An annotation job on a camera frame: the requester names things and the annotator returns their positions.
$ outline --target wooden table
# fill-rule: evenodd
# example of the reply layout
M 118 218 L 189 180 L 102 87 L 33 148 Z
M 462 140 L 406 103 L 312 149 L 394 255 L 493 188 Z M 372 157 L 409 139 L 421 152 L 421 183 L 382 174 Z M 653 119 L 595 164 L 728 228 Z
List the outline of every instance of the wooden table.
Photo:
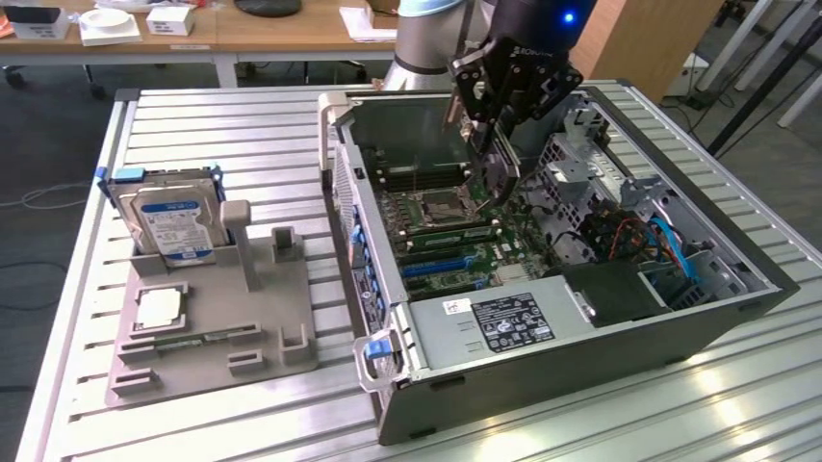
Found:
M 145 14 L 137 13 L 142 41 L 83 47 L 71 25 L 62 41 L 0 39 L 1 65 L 177 64 L 214 65 L 221 88 L 236 88 L 233 65 L 252 61 L 389 60 L 392 43 L 357 43 L 348 38 L 338 7 L 358 0 L 302 0 L 293 16 L 262 18 L 240 12 L 228 1 L 194 10 L 188 37 L 148 33 Z M 43 6 L 82 13 L 91 0 L 45 0 Z

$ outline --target hard drive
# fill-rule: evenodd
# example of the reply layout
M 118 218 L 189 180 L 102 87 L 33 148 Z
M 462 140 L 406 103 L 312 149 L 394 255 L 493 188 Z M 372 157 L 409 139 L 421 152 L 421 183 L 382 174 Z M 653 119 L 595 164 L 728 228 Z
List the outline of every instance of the hard drive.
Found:
M 214 262 L 228 244 L 220 224 L 222 189 L 216 167 L 145 171 L 121 168 L 105 184 L 137 250 L 169 268 Z

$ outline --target white box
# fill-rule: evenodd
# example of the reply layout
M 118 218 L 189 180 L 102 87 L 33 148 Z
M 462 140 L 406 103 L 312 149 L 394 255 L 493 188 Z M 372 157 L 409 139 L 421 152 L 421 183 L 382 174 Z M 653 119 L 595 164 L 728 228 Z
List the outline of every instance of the white box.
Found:
M 688 56 L 688 59 L 681 65 L 679 75 L 676 75 L 676 78 L 669 83 L 665 96 L 685 96 L 691 92 L 705 70 L 707 61 L 691 53 L 691 56 Z
M 186 36 L 193 25 L 193 13 L 186 7 L 153 7 L 145 23 L 152 34 Z
M 62 9 L 59 9 L 59 15 L 51 23 L 11 22 L 17 38 L 25 40 L 63 40 L 70 25 L 67 14 Z
M 83 46 L 142 41 L 133 14 L 108 9 L 85 12 L 79 16 L 79 39 Z

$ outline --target blue cable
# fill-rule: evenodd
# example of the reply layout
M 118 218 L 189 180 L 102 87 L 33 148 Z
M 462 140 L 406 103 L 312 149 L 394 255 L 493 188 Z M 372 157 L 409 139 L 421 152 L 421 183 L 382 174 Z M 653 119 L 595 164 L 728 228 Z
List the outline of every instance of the blue cable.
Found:
M 681 255 L 681 249 L 679 248 L 679 244 L 676 242 L 676 236 L 672 233 L 672 229 L 669 229 L 668 224 L 660 218 L 651 218 L 651 222 L 656 223 L 659 228 L 663 230 L 663 234 L 665 235 L 667 242 L 669 243 L 669 250 L 672 251 L 676 260 L 679 260 L 679 264 L 681 265 L 681 270 L 684 271 L 684 275 L 696 280 L 696 274 L 693 273 L 693 269 L 691 268 L 691 264 L 684 259 L 684 255 Z

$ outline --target hard disk label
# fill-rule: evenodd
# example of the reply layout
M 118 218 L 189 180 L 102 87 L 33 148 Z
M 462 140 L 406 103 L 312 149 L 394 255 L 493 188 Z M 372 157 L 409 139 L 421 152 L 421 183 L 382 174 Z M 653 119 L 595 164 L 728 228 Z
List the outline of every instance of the hard disk label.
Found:
M 208 229 L 196 222 L 200 205 L 193 200 L 141 207 L 158 253 L 180 263 L 196 261 L 213 251 Z
M 553 339 L 531 294 L 481 301 L 470 304 L 470 309 L 494 353 Z

